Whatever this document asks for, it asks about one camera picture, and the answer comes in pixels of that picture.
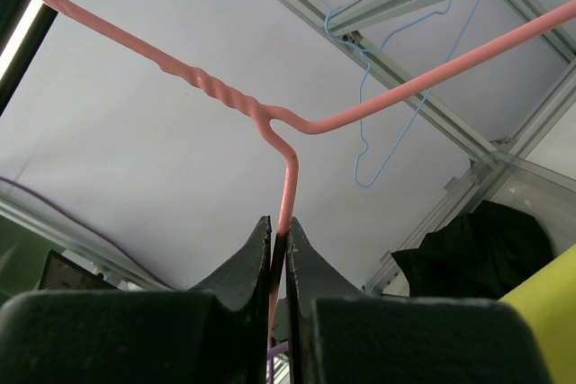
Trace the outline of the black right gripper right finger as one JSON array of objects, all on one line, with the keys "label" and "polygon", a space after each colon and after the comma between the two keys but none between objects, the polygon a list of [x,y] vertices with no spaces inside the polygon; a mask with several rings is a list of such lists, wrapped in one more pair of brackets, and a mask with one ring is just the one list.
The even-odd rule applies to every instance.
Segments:
[{"label": "black right gripper right finger", "polygon": [[322,346],[317,302],[364,294],[313,247],[297,218],[286,237],[285,270],[291,382],[315,383]]}]

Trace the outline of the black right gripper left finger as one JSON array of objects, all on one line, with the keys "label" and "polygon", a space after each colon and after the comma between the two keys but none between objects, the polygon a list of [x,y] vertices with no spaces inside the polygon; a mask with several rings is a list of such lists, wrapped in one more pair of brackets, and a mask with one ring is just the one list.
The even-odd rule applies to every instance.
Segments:
[{"label": "black right gripper left finger", "polygon": [[193,287],[211,300],[196,383],[265,381],[271,240],[271,221],[263,216],[244,245]]}]

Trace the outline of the pink hanger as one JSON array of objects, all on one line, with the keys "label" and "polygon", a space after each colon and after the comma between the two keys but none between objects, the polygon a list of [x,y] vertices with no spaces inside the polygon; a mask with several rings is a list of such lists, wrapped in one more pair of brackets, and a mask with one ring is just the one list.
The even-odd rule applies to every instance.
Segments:
[{"label": "pink hanger", "polygon": [[256,98],[226,85],[203,69],[185,64],[100,16],[87,11],[78,4],[69,0],[40,1],[52,10],[64,14],[71,20],[152,61],[161,71],[184,79],[189,85],[201,89],[211,98],[219,100],[231,109],[248,116],[254,122],[261,137],[285,160],[283,195],[277,229],[280,239],[286,238],[291,227],[299,176],[299,160],[295,150],[273,130],[272,121],[281,121],[306,135],[331,132],[382,111],[423,90],[442,84],[575,18],[575,2],[571,0],[497,39],[491,40],[479,48],[446,62],[365,103],[359,103],[323,120],[307,121],[282,106],[262,104]]}]

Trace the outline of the black trousers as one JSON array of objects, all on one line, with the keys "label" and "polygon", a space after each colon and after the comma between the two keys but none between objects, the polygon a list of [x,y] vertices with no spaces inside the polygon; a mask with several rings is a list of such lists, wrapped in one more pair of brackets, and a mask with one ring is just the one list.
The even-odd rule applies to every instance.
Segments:
[{"label": "black trousers", "polygon": [[500,299],[549,264],[554,252],[534,217],[483,201],[392,257],[411,297]]}]

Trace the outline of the yellow-green trousers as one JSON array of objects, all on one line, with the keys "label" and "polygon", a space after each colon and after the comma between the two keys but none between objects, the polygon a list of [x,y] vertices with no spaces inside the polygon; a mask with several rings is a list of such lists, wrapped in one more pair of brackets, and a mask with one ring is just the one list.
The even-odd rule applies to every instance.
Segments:
[{"label": "yellow-green trousers", "polygon": [[575,300],[574,247],[500,299],[527,322],[554,383],[575,381]]}]

